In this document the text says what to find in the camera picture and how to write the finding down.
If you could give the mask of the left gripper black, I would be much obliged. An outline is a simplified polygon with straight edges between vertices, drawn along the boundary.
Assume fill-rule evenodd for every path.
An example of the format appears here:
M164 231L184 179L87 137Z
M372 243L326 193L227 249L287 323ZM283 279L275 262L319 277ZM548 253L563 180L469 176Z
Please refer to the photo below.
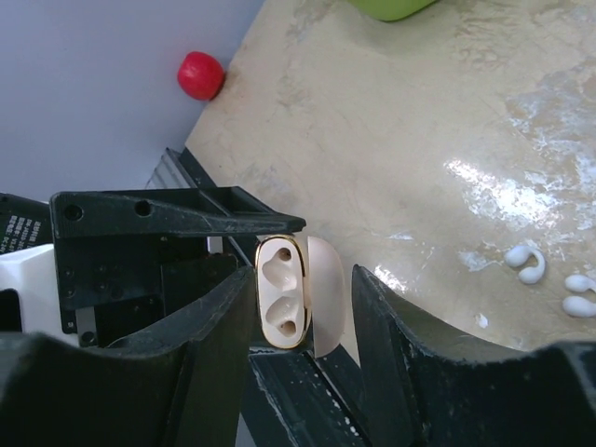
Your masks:
M210 252L204 237L306 227L239 186L62 192L49 209L62 326L101 347L193 303L238 269L234 254Z

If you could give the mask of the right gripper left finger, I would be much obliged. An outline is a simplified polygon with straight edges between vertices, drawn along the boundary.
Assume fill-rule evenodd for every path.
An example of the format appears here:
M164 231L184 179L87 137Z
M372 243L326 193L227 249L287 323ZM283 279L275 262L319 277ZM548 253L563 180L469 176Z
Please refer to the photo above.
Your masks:
M1 338L5 446L231 446L255 303L244 267L107 348Z

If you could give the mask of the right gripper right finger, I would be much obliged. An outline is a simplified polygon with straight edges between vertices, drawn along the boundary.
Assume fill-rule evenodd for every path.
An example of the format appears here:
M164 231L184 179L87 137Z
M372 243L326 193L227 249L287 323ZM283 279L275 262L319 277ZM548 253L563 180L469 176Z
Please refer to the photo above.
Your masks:
M591 446L595 345L522 352L445 323L363 266L352 305L375 446Z

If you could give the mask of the beige earbud charging case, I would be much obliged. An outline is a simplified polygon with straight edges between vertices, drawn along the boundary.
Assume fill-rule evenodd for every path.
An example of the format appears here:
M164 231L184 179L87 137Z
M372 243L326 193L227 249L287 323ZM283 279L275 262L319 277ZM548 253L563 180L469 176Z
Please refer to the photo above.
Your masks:
M265 340L293 349L312 333L314 355L340 345L348 297L336 249L318 237L274 235L255 254L257 305Z

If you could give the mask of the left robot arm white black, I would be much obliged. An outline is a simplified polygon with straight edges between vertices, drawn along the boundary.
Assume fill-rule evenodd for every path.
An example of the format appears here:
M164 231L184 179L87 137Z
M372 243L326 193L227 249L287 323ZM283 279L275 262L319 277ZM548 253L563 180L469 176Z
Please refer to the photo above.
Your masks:
M1 328L106 347L253 263L304 219L240 187L1 197Z

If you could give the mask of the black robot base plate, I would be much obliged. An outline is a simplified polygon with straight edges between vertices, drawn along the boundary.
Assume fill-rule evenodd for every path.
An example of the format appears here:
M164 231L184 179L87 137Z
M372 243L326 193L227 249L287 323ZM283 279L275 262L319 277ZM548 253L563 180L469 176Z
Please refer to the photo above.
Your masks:
M209 188L215 182L188 149L166 149L146 189ZM240 188L222 192L216 212L277 212ZM256 237L228 238L226 249L240 266L253 265ZM268 344L260 328L253 333L249 370L236 446L372 446L363 413L363 386L356 362L339 346L315 359L309 345L280 350Z

